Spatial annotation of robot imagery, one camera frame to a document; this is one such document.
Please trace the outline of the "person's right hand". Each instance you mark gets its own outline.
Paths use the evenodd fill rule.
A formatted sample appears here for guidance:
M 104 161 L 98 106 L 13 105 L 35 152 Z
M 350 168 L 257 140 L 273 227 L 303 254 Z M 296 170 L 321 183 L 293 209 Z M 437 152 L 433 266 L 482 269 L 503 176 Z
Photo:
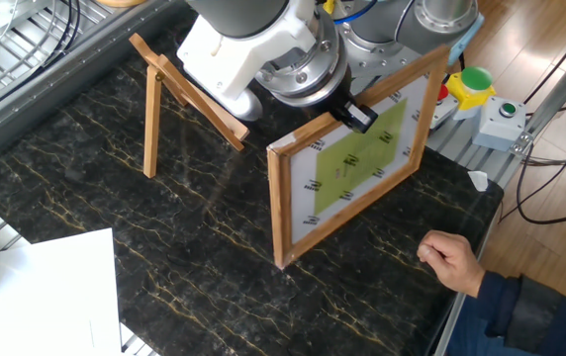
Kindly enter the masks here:
M 431 230 L 421 241 L 417 255 L 432 268 L 442 285 L 454 292 L 478 297 L 485 269 L 464 236 Z

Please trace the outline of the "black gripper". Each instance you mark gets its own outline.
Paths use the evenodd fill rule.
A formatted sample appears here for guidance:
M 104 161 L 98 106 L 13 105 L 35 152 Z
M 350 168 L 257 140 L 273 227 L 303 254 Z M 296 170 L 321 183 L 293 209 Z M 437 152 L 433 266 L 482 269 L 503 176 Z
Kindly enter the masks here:
M 342 80 L 324 100 L 312 106 L 315 114 L 331 113 L 353 131 L 365 134 L 379 115 L 367 106 L 356 106 L 350 91 L 350 81 Z

